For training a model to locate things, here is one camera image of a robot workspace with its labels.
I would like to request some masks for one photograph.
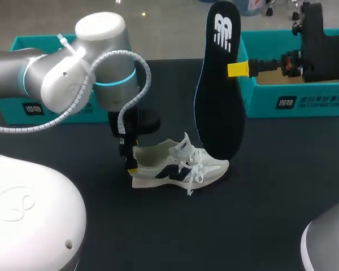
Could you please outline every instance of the teal box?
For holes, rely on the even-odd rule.
[[[68,42],[75,35],[64,35]],[[57,36],[28,36],[16,37],[10,51],[24,48],[38,48],[47,54],[56,52],[63,46]],[[48,110],[43,104],[29,98],[0,99],[0,112],[8,125],[37,125],[43,124],[58,115]],[[77,114],[70,115],[62,123],[107,123],[107,112],[102,110],[92,91],[88,104]]]
[[[336,36],[339,29],[325,33]],[[280,60],[282,54],[300,47],[300,37],[290,30],[243,31],[238,62]],[[255,77],[238,80],[250,118],[339,116],[339,82],[260,85]]]

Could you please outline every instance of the insole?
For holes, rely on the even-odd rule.
[[[242,141],[245,108],[237,78],[227,64],[237,62],[241,19],[230,2],[216,2],[207,15],[206,49],[194,100],[195,123],[203,147],[213,158],[231,159]]]

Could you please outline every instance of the floor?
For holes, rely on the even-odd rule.
[[[339,28],[339,0],[321,2],[325,27]],[[132,50],[145,59],[202,58],[210,6],[199,0],[0,0],[0,50],[9,50],[15,36],[73,33],[82,17],[113,11],[126,21]],[[271,18],[243,17],[242,29],[289,29],[287,1],[276,0],[274,10]]]

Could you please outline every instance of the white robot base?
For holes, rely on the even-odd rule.
[[[84,201],[59,172],[0,155],[0,271],[74,271]]]

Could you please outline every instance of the logo on robot casing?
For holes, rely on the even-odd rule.
[[[17,186],[0,193],[0,220],[5,222],[21,221],[27,211],[35,205],[33,189]]]
[[[214,42],[231,52],[232,22],[230,18],[216,14],[215,30],[217,33],[214,35]]]

